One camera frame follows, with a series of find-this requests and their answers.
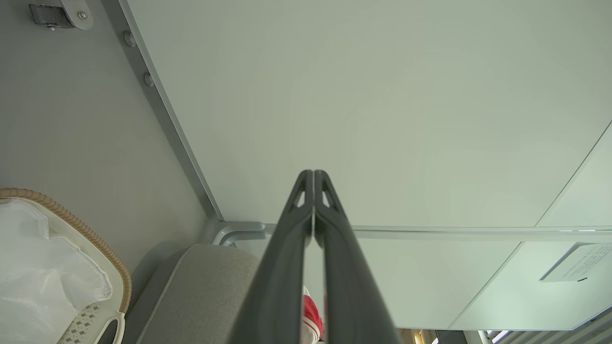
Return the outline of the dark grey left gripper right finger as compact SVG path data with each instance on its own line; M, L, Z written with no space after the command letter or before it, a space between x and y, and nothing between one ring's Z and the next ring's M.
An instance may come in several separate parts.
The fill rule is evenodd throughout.
M400 344L327 172L314 172L314 236L324 253L328 344Z

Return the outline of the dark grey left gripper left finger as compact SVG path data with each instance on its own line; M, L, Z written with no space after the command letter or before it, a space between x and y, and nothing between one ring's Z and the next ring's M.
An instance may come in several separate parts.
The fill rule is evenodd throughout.
M230 344L297 344L304 250L312 234L314 172L299 174L228 337Z

